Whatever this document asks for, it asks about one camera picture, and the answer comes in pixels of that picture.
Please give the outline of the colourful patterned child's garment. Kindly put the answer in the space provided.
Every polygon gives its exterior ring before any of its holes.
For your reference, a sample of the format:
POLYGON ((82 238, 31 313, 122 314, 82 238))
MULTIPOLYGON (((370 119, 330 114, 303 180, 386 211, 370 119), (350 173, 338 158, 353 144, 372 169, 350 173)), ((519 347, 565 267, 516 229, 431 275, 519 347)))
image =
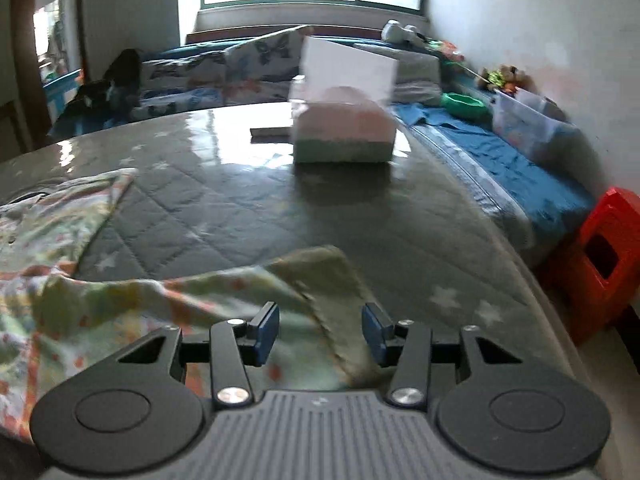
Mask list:
POLYGON ((158 328, 188 335, 249 318, 267 301, 280 334, 255 390, 355 388, 380 379, 360 330, 372 294, 336 247, 173 278, 88 282, 75 270, 134 183, 104 172, 36 188, 1 208, 1 431, 28 441, 36 402, 63 380, 158 328))

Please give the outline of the red plastic stool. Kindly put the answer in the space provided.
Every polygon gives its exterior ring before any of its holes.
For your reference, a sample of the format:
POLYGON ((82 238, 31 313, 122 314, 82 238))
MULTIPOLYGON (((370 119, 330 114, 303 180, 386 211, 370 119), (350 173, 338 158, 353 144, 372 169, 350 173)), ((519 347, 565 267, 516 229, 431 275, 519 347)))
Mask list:
POLYGON ((639 196, 609 188, 565 242, 536 266, 578 346, 619 318, 639 288, 639 196))

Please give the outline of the blue sofa bench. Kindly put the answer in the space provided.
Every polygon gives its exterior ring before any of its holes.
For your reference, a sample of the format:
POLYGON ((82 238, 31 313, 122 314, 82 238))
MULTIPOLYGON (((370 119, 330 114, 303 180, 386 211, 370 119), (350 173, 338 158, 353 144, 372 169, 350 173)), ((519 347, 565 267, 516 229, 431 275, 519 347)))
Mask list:
MULTIPOLYGON (((142 63, 153 60, 187 58, 206 51, 224 50, 245 40, 220 44, 196 44, 141 56, 142 63)), ((442 93, 450 92, 454 63, 433 50, 395 47, 381 41, 336 38, 336 44, 355 47, 373 44, 436 56, 440 62, 442 93)), ((539 259, 562 238, 577 229, 596 206, 594 197, 575 179, 553 167, 538 166, 500 136, 491 131, 492 111, 480 120, 451 116, 438 107, 416 103, 393 103, 393 110, 454 176, 470 191, 480 209, 506 234, 506 238, 526 257, 539 259)), ((141 122, 131 116, 70 117, 63 113, 47 134, 52 142, 73 136, 141 122)))

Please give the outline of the pink tissue pack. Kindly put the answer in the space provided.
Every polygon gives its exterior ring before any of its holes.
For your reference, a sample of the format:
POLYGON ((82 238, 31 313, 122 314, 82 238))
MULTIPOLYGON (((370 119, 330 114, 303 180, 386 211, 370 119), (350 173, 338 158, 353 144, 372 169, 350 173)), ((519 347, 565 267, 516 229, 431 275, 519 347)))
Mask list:
POLYGON ((334 87, 322 100, 313 101, 298 89, 288 102, 296 164, 382 164, 392 158, 396 118, 361 91, 334 87))

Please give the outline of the green bowl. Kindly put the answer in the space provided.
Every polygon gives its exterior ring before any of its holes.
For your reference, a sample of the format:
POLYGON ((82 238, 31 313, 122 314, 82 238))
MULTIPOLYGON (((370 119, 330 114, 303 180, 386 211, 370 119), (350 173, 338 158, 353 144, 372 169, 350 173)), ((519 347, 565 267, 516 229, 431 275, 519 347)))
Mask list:
POLYGON ((456 92, 443 93, 440 106, 451 116, 465 120, 480 120, 488 112, 487 106, 481 100, 456 92))

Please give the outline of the clear plastic storage box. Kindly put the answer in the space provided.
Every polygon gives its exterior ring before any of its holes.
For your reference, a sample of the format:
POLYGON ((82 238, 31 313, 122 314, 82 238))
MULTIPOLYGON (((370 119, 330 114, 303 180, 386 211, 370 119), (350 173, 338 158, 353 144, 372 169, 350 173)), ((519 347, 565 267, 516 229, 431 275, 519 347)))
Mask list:
POLYGON ((553 103, 524 89, 515 96, 498 91, 492 130, 538 166, 558 166, 579 136, 579 129, 560 116, 553 103))

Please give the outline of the grey pillow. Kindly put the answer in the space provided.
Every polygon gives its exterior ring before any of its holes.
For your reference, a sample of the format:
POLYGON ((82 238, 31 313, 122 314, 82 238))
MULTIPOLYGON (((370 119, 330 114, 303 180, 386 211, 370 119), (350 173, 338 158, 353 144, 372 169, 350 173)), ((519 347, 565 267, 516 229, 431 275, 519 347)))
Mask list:
POLYGON ((393 103, 438 107, 442 100, 439 58, 434 55, 398 50, 373 44, 355 44, 355 48, 384 55, 397 61, 392 94, 393 103))

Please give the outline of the black backpack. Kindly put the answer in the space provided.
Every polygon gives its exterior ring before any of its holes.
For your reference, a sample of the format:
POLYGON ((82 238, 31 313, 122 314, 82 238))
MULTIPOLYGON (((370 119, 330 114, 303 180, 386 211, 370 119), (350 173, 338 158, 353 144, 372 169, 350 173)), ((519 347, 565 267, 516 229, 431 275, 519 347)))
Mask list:
POLYGON ((70 117, 127 115, 139 105, 141 69, 139 51, 122 50, 100 79, 78 88, 64 113, 70 117))

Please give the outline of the butterfly print cushion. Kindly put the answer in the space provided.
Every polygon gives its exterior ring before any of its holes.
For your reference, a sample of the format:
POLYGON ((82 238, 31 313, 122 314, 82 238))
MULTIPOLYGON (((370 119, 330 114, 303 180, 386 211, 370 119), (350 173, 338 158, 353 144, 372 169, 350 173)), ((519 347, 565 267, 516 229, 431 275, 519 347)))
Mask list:
POLYGON ((285 102, 299 74, 310 26, 242 41, 224 50, 141 65, 137 120, 232 105, 285 102))

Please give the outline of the colourful stuffed toys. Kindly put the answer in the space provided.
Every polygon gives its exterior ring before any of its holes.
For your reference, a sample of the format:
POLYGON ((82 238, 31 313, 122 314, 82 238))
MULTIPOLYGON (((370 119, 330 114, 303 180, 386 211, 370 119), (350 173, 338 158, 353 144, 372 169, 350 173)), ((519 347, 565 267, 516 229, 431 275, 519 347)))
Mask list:
POLYGON ((480 90, 500 91, 508 96, 515 96, 518 90, 527 90, 530 86, 529 76, 513 65, 500 65, 496 70, 483 68, 474 82, 480 90))

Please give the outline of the blue white cabinet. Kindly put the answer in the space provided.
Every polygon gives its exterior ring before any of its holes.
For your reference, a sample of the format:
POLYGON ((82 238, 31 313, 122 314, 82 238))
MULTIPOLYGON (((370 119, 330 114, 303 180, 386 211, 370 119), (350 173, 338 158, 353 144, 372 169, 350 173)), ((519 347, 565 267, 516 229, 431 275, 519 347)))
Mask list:
POLYGON ((44 95, 51 122, 55 122, 63 113, 66 104, 76 96, 79 86, 84 82, 82 70, 74 70, 64 76, 51 79, 43 85, 44 95))

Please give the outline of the white plush toy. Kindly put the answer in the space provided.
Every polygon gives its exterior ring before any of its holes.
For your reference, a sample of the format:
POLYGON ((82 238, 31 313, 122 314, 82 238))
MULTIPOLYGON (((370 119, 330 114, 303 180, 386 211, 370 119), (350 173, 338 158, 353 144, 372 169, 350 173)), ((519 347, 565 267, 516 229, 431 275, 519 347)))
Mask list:
POLYGON ((424 47, 427 39, 420 29, 414 25, 403 25, 396 20, 389 20, 382 28, 381 39, 388 44, 400 44, 424 47))

